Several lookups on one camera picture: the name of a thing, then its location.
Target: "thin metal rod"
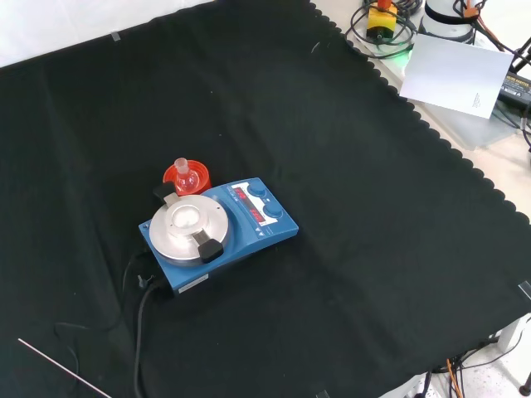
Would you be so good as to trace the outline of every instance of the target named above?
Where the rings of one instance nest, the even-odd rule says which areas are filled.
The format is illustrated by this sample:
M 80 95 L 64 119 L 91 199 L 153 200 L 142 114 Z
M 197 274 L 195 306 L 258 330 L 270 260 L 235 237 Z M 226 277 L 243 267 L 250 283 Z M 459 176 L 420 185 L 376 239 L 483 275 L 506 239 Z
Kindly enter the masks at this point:
M 59 362 L 56 362 L 54 361 L 53 359 L 51 359 L 49 356 L 47 356 L 46 354 L 43 354 L 42 352 L 40 352 L 39 350 L 37 350 L 36 348 L 34 348 L 34 346 L 32 346 L 31 344 L 29 344 L 28 342 L 25 342 L 24 340 L 22 340 L 21 338 L 18 339 L 19 342 L 21 342 L 22 344 L 24 344 L 26 347 L 30 348 L 31 350 L 33 350 L 34 352 L 36 352 L 37 354 L 39 354 L 41 357 L 44 357 L 46 358 L 48 361 L 50 361 L 51 363 L 53 363 L 54 365 L 60 367 L 60 369 L 62 369 L 63 371 L 65 371 L 66 373 L 68 373 L 69 375 L 75 377 L 77 380 L 85 383 L 88 387 L 90 387 L 92 390 L 96 391 L 96 392 L 99 392 L 102 396 L 104 396 L 105 398 L 112 398 L 111 396 L 108 396 L 107 394 L 105 394 L 102 390 L 100 390 L 99 388 L 97 387 L 94 387 L 92 386 L 88 381 L 86 380 L 83 380 L 81 377 L 77 376 L 73 371 L 69 371 L 68 369 L 66 369 L 64 366 L 62 366 Z

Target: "blue hotplate stirrer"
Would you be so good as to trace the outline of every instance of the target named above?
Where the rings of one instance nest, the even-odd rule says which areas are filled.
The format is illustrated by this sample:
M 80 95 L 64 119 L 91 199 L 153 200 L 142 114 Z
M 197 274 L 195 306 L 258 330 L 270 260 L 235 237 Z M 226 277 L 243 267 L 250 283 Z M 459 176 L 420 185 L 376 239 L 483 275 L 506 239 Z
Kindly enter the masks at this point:
M 260 178 L 200 196 L 164 196 L 165 205 L 139 229 L 176 293 L 299 230 Z

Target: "blue knob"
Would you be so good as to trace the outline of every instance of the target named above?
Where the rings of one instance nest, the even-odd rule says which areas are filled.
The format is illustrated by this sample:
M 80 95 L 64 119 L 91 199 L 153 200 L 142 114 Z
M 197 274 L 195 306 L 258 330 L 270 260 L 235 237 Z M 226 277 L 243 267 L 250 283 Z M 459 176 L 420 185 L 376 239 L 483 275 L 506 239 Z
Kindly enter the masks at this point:
M 247 191 L 254 197 L 264 197 L 266 194 L 266 186 L 261 182 L 251 182 Z
M 282 206 L 278 203 L 268 203 L 264 206 L 264 213 L 269 217 L 280 218 L 282 216 Z

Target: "white cylinder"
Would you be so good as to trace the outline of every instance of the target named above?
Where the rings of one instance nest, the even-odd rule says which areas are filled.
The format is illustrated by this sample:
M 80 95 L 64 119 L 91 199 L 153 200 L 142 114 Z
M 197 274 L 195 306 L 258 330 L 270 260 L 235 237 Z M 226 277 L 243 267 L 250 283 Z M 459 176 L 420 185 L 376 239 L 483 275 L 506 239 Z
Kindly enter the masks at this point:
M 472 4 L 475 5 L 479 1 L 480 0 L 472 0 Z M 453 9 L 454 2 L 455 0 L 426 0 L 426 4 L 433 11 L 439 12 L 448 17 L 459 17 L 460 15 Z M 422 18 L 422 25 L 427 33 L 449 39 L 465 36 L 470 34 L 470 31 L 472 30 L 471 25 L 446 25 L 445 23 L 434 21 L 427 15 L 424 15 Z

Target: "white wall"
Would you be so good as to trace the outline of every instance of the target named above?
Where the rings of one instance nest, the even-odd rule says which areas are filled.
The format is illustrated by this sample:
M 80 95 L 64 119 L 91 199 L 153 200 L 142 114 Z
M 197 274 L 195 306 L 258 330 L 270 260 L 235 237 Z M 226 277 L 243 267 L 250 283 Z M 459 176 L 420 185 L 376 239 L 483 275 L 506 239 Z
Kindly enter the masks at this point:
M 0 66 L 211 0 L 0 0 Z

